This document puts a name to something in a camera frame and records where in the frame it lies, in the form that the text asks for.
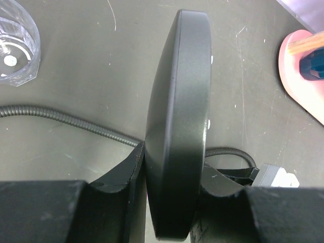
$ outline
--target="black round disc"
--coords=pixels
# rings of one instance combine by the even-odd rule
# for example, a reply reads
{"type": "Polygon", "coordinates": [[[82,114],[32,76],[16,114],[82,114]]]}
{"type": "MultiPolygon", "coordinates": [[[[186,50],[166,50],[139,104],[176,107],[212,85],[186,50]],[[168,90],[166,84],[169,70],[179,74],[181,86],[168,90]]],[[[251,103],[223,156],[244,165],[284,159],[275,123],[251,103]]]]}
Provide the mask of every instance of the black round disc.
{"type": "Polygon", "coordinates": [[[211,31],[206,13],[180,10],[156,72],[145,163],[155,235],[185,239],[199,195],[208,124],[211,31]]]}

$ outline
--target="scratch on table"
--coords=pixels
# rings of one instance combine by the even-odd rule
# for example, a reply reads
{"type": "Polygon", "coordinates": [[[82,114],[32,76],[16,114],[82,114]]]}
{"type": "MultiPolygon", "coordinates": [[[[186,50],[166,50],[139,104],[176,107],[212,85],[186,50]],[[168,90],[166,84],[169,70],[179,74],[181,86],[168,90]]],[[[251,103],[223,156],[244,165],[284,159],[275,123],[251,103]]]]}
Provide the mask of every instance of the scratch on table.
{"type": "Polygon", "coordinates": [[[247,134],[247,126],[246,126],[246,120],[245,120],[245,101],[244,101],[244,73],[243,73],[243,60],[242,60],[242,50],[241,50],[241,44],[240,41],[238,40],[238,51],[239,51],[239,58],[240,58],[240,63],[241,63],[241,81],[242,81],[242,145],[243,145],[243,140],[244,140],[244,133],[246,135],[246,140],[247,143],[249,143],[248,140],[248,134],[247,134]]]}
{"type": "Polygon", "coordinates": [[[61,153],[62,151],[56,151],[56,152],[50,152],[50,153],[44,153],[44,154],[41,154],[41,155],[38,155],[38,156],[35,156],[33,158],[30,158],[30,159],[27,159],[27,160],[24,160],[24,161],[21,161],[20,164],[23,164],[23,163],[26,163],[26,162],[29,162],[29,161],[33,161],[37,158],[41,158],[41,157],[44,157],[44,156],[47,156],[47,155],[50,155],[50,154],[56,154],[56,153],[61,153]]]}
{"type": "Polygon", "coordinates": [[[158,4],[159,7],[162,8],[176,8],[176,6],[172,6],[172,5],[165,5],[165,4],[158,4]]]}
{"type": "Polygon", "coordinates": [[[285,127],[285,137],[284,137],[285,144],[282,147],[282,150],[283,150],[282,166],[284,166],[284,164],[285,164],[286,146],[287,146],[287,138],[288,138],[288,129],[287,128],[288,128],[288,125],[289,125],[290,115],[292,113],[292,109],[293,109],[293,106],[291,105],[289,115],[288,115],[288,118],[287,118],[287,122],[286,122],[286,127],[285,127]]]}
{"type": "Polygon", "coordinates": [[[112,9],[112,6],[111,6],[111,4],[110,4],[110,1],[109,1],[109,0],[107,0],[107,1],[108,1],[109,6],[110,6],[110,9],[111,9],[112,15],[113,15],[113,20],[114,20],[114,22],[115,22],[115,31],[116,31],[116,18],[115,18],[115,13],[113,12],[113,9],[112,9]]]}
{"type": "Polygon", "coordinates": [[[236,34],[235,38],[245,29],[245,26],[236,34]]]}
{"type": "Polygon", "coordinates": [[[73,156],[71,156],[71,155],[69,155],[69,154],[67,154],[67,153],[65,153],[64,155],[65,155],[66,157],[68,157],[69,159],[71,159],[71,160],[72,160],[72,161],[73,161],[77,166],[79,166],[79,167],[81,167],[81,168],[85,168],[85,169],[87,169],[87,170],[89,170],[89,171],[91,171],[91,172],[93,172],[93,173],[96,173],[96,174],[99,174],[99,173],[104,174],[104,172],[103,172],[102,170],[100,170],[100,169],[98,169],[98,168],[95,168],[95,167],[93,167],[93,166],[90,166],[90,165],[84,164],[84,163],[78,161],[76,157],[73,157],[73,156]]]}
{"type": "Polygon", "coordinates": [[[50,133],[53,129],[56,129],[56,128],[59,128],[59,127],[62,127],[62,126],[64,126],[64,124],[62,124],[62,123],[58,123],[58,124],[56,124],[55,126],[53,126],[53,127],[51,127],[51,128],[49,129],[49,133],[50,133]]]}
{"type": "Polygon", "coordinates": [[[274,105],[274,97],[275,97],[276,90],[274,90],[273,93],[273,98],[272,98],[272,103],[271,103],[271,112],[270,112],[270,117],[272,116],[272,110],[273,110],[273,105],[274,105]]]}

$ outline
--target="pink object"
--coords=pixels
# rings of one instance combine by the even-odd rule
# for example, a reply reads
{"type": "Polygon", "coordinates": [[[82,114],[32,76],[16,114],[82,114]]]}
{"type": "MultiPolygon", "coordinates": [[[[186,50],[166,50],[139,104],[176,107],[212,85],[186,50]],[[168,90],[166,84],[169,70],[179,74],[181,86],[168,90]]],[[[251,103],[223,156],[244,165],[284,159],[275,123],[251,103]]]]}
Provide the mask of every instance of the pink object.
{"type": "Polygon", "coordinates": [[[324,81],[305,80],[299,72],[299,61],[309,52],[290,55],[288,43],[311,36],[307,30],[289,34],[281,44],[279,52],[279,73],[287,93],[324,125],[324,81]]]}

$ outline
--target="blue object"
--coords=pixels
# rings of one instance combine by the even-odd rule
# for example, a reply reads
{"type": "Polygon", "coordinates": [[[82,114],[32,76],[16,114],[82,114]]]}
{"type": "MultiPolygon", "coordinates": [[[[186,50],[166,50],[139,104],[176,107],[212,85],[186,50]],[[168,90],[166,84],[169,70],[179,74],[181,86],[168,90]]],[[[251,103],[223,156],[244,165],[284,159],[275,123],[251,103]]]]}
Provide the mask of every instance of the blue object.
{"type": "Polygon", "coordinates": [[[324,48],[318,48],[299,62],[300,74],[306,80],[324,79],[324,48]]]}

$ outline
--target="metal flexible cable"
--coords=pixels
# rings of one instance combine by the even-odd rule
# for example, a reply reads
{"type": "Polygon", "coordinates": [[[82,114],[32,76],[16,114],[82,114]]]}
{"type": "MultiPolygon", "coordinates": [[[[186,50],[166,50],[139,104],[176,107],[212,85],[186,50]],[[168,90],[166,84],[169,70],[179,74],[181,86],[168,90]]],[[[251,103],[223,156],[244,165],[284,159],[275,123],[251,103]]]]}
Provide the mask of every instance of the metal flexible cable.
{"type": "MultiPolygon", "coordinates": [[[[51,108],[45,108],[45,107],[33,106],[33,105],[0,106],[0,118],[8,117],[8,116],[18,116],[18,115],[37,116],[37,117],[56,120],[58,122],[89,131],[91,133],[103,136],[105,138],[109,138],[111,140],[120,142],[122,144],[131,147],[136,147],[138,143],[142,142],[139,139],[133,138],[121,132],[117,132],[112,129],[102,127],[90,121],[51,108]]],[[[225,154],[240,156],[248,162],[250,167],[252,168],[256,167],[253,158],[246,152],[237,148],[228,148],[228,147],[209,148],[205,151],[205,157],[210,157],[215,155],[225,155],[225,154]]]]}
{"type": "Polygon", "coordinates": [[[17,116],[17,115],[38,116],[38,117],[56,120],[58,122],[68,124],[70,126],[98,134],[105,138],[109,138],[111,140],[132,147],[136,147],[136,145],[141,142],[140,140],[136,138],[132,138],[131,136],[125,135],[123,133],[114,131],[109,128],[99,126],[92,122],[77,118],[75,116],[66,114],[58,110],[39,107],[39,106],[32,106],[32,105],[0,106],[0,117],[17,116]]]}
{"type": "Polygon", "coordinates": [[[215,155],[228,155],[228,154],[236,155],[245,159],[251,168],[257,166],[254,162],[254,159],[248,153],[237,148],[228,148],[228,147],[209,148],[205,151],[205,158],[210,156],[215,156],[215,155]]]}

